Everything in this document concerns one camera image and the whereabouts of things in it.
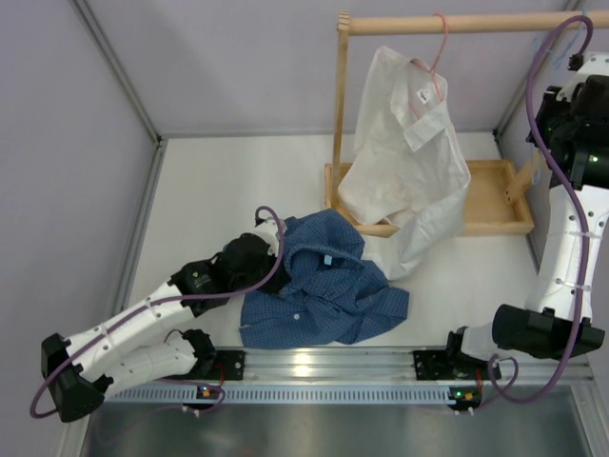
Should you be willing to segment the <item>blue checkered shirt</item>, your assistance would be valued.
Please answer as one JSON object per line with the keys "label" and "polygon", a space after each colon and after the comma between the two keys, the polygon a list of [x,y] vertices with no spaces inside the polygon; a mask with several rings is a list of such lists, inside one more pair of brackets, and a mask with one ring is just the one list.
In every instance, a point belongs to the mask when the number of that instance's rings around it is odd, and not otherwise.
{"label": "blue checkered shirt", "polygon": [[408,292],[363,258],[363,237],[339,212],[290,216],[285,225],[289,280],[276,293],[246,295],[239,328],[245,347],[353,345],[406,320]]}

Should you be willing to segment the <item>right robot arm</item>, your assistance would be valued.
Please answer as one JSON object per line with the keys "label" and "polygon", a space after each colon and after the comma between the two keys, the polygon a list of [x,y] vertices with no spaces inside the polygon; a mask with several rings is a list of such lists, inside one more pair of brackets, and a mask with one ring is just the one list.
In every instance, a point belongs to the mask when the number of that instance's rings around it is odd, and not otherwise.
{"label": "right robot arm", "polygon": [[538,279],[524,307],[502,305],[479,328],[450,333],[445,371],[463,378],[489,368],[499,352],[567,360],[600,348],[591,289],[608,225],[608,77],[577,73],[549,87],[527,138],[552,171],[550,219]]}

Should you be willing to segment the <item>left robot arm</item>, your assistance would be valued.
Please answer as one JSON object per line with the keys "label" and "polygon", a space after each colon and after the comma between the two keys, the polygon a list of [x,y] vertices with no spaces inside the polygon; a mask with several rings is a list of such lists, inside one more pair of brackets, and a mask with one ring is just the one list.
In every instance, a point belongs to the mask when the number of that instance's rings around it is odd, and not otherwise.
{"label": "left robot arm", "polygon": [[80,420],[108,397],[160,379],[203,380],[216,368],[217,351],[199,329],[153,345],[181,324],[237,296],[283,279],[284,236],[261,228],[229,242],[213,257],[185,264],[139,304],[93,328],[41,344],[42,390],[61,422]]}

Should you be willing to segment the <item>blue wire hanger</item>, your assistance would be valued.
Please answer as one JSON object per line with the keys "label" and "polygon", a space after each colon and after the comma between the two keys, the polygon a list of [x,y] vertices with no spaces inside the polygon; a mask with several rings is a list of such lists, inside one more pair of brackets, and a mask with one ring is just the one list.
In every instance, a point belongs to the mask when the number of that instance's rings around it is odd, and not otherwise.
{"label": "blue wire hanger", "polygon": [[[541,88],[547,86],[563,86],[564,74],[567,72],[569,57],[576,53],[587,36],[586,26],[578,22],[574,30],[565,29],[557,33],[551,45],[543,54],[538,71],[535,73],[534,82],[541,84]],[[536,186],[541,181],[543,157],[534,146],[529,147],[531,170],[529,171],[528,184]]]}

